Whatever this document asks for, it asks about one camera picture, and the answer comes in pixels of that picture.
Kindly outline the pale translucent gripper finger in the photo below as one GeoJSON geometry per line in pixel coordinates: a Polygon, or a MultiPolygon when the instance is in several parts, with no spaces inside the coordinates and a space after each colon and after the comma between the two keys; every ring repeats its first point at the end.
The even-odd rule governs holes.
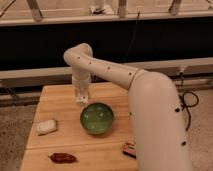
{"type": "Polygon", "coordinates": [[[79,89],[75,89],[75,100],[76,103],[83,103],[82,92],[79,89]]]}

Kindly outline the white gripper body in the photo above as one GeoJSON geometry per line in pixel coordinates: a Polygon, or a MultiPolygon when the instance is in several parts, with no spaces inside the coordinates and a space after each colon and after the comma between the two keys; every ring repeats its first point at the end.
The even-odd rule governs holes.
{"type": "Polygon", "coordinates": [[[91,84],[91,74],[83,69],[72,69],[72,84],[77,90],[87,90],[91,84]]]}

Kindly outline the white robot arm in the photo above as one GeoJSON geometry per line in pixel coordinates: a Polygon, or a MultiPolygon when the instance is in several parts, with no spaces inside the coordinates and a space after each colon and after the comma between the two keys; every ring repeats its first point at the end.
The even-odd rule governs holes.
{"type": "Polygon", "coordinates": [[[94,74],[128,91],[138,171],[193,171],[178,91],[168,76],[97,59],[86,43],[67,49],[64,60],[78,89],[94,74]]]}

